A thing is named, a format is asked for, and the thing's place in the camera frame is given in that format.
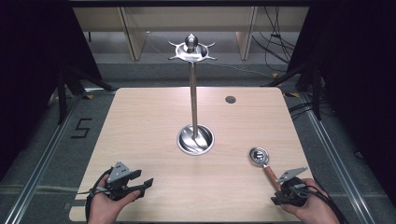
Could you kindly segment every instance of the spoon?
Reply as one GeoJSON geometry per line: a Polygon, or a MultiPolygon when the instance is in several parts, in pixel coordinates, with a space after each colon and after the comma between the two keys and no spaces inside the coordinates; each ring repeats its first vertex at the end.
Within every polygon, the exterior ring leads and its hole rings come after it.
{"type": "Polygon", "coordinates": [[[276,182],[276,175],[274,174],[271,167],[267,164],[270,160],[270,155],[268,152],[262,147],[254,147],[250,150],[249,157],[254,163],[262,165],[265,174],[270,179],[274,188],[276,190],[280,190],[280,184],[276,182]]]}

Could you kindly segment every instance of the light wood table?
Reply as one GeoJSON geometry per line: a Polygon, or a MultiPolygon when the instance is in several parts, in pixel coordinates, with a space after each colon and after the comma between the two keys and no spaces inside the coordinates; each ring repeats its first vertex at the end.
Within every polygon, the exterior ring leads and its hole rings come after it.
{"type": "MultiPolygon", "coordinates": [[[[119,89],[79,187],[86,191],[116,161],[154,178],[142,199],[127,205],[118,221],[264,222],[293,221],[271,201],[275,190],[261,166],[248,157],[264,147],[277,176],[308,166],[289,111],[277,88],[197,88],[198,123],[215,134],[201,156],[177,147],[177,134],[191,124],[190,88],[119,89]],[[225,101],[236,98],[234,104],[225,101]]],[[[299,177],[312,176],[305,171],[299,177]]],[[[76,200],[85,200],[77,195],[76,200]]],[[[84,207],[73,206],[73,221],[84,207]]]]}

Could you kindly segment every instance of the round metal base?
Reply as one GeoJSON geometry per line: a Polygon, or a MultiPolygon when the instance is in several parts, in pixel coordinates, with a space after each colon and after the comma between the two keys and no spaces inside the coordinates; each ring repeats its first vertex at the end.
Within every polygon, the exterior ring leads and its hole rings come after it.
{"type": "Polygon", "coordinates": [[[203,155],[215,144],[215,135],[206,126],[198,124],[198,135],[193,138],[192,125],[187,125],[177,135],[177,145],[192,156],[203,155]]]}

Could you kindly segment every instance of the wooden handle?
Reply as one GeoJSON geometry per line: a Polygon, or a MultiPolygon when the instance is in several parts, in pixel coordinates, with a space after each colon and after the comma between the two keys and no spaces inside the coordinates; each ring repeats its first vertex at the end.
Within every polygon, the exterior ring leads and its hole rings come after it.
{"type": "Polygon", "coordinates": [[[280,184],[276,182],[277,178],[269,165],[264,165],[264,172],[270,179],[272,185],[276,190],[280,190],[280,184]]]}

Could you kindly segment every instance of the person's right hand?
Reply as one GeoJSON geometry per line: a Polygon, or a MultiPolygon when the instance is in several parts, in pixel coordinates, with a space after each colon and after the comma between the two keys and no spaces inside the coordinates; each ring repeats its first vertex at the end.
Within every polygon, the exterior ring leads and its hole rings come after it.
{"type": "MultiPolygon", "coordinates": [[[[303,179],[307,186],[317,188],[324,196],[329,195],[324,192],[315,182],[315,180],[308,178],[303,179]]],[[[309,194],[306,203],[302,207],[293,206],[291,204],[281,204],[280,207],[288,213],[294,214],[305,224],[339,224],[337,216],[332,211],[329,205],[323,202],[315,195],[309,194]]]]}

